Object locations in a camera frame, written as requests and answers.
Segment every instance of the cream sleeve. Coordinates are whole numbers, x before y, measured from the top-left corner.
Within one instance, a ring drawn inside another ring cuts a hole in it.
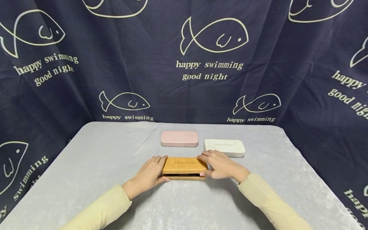
[[[312,229],[259,175],[250,174],[239,184],[238,188],[253,205],[266,215],[277,230]]]
[[[120,185],[100,196],[60,230],[100,230],[125,213],[132,202]]]

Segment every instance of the person's left hand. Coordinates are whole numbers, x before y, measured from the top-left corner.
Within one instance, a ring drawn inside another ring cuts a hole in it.
[[[162,182],[169,181],[167,177],[159,177],[166,159],[167,156],[153,156],[132,179],[122,185],[130,200]]]

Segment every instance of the rectangular box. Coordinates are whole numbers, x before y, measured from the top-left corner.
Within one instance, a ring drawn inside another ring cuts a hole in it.
[[[245,148],[239,140],[206,139],[204,150],[217,150],[225,153],[228,157],[241,158],[245,154]]]
[[[198,133],[194,131],[163,131],[161,145],[172,147],[197,147]]]
[[[162,176],[170,180],[203,180],[206,176],[199,173],[207,169],[207,164],[197,158],[168,158]]]

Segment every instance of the white box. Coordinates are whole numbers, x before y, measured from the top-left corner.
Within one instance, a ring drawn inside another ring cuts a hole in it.
[[[241,158],[245,154],[245,148],[239,140],[205,139],[205,151],[217,150],[225,153],[228,157]]]

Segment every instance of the backdrop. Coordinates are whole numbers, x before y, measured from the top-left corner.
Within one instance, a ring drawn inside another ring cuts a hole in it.
[[[280,126],[368,228],[366,15],[363,0],[2,1],[0,222],[86,123],[152,121]]]

